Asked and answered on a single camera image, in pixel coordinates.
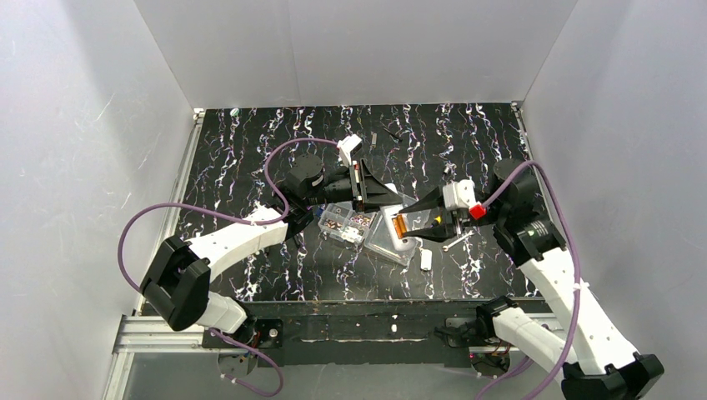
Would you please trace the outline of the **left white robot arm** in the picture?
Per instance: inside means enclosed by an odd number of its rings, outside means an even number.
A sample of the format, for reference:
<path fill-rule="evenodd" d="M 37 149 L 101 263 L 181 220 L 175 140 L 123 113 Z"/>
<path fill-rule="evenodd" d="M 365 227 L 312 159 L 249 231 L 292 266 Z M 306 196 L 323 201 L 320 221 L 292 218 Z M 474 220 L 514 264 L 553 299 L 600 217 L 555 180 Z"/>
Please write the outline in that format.
<path fill-rule="evenodd" d="M 247 309 L 211 291 L 211 282 L 243 259 L 304 230 L 315 207 L 348 202 L 358 213 L 373 213 L 403 202 L 394 185 L 380 182 L 363 159 L 326 173 L 321 158 L 296 157 L 277 188 L 289 207 L 284 220 L 279 219 L 283 205 L 274 203 L 255 208 L 245 224 L 234 222 L 188 241 L 172 236 L 160 244 L 138 290 L 172 330 L 199 325 L 233 334 L 250 324 Z"/>

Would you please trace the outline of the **white remote control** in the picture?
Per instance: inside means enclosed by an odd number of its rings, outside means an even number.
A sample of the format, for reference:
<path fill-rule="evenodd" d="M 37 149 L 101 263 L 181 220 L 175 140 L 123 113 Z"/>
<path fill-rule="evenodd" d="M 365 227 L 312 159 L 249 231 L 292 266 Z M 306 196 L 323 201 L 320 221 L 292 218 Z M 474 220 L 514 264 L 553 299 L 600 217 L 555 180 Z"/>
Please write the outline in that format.
<path fill-rule="evenodd" d="M 405 215 L 400 213 L 403 208 L 403 204 L 395 204 L 381 208 L 384 227 L 389 234 L 392 248 L 396 253 L 412 251 L 419 244 L 416 238 L 404 236 L 408 231 L 408 223 Z"/>

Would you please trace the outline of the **orange battery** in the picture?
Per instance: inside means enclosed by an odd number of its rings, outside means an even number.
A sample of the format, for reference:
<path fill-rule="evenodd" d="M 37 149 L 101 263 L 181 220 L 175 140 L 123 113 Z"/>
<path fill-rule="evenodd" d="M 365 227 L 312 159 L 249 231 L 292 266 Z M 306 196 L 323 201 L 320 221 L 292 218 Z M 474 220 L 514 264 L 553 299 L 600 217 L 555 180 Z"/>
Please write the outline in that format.
<path fill-rule="evenodd" d="M 394 227 L 394 231 L 397 235 L 397 237 L 402 240 L 404 238 L 405 233 L 408 231 L 407 228 L 407 223 L 405 220 L 404 215 L 398 214 L 395 217 L 391 219 L 391 222 Z"/>

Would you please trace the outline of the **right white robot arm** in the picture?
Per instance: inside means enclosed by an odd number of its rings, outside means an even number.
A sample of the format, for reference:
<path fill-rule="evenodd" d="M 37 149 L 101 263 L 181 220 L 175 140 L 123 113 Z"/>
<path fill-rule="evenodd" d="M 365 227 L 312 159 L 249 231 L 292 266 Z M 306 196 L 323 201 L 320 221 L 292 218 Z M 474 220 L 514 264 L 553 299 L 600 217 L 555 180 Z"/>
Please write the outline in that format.
<path fill-rule="evenodd" d="M 437 209 L 428 226 L 413 230 L 393 215 L 397 239 L 442 243 L 465 228 L 490 226 L 500 248 L 549 305 L 565 335 L 559 337 L 520 305 L 500 296 L 477 306 L 474 318 L 438 335 L 451 345 L 496 339 L 517 347 L 547 377 L 539 390 L 558 383 L 567 399 L 641 399 L 664 374 L 654 354 L 641 353 L 610 320 L 582 278 L 579 256 L 561 213 L 551 217 L 535 203 L 549 188 L 535 161 L 494 164 L 487 189 L 476 194 L 468 179 L 435 188 L 409 212 Z"/>

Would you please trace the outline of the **white battery cover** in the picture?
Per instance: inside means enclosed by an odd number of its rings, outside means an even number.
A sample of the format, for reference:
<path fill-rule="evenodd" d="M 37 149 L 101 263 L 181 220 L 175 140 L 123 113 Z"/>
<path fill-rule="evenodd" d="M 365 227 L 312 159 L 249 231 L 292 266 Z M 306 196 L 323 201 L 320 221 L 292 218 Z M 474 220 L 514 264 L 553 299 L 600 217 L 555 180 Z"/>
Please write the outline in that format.
<path fill-rule="evenodd" d="M 420 270 L 428 272 L 432 269 L 432 258 L 433 254 L 431 250 L 421 248 L 420 249 Z"/>

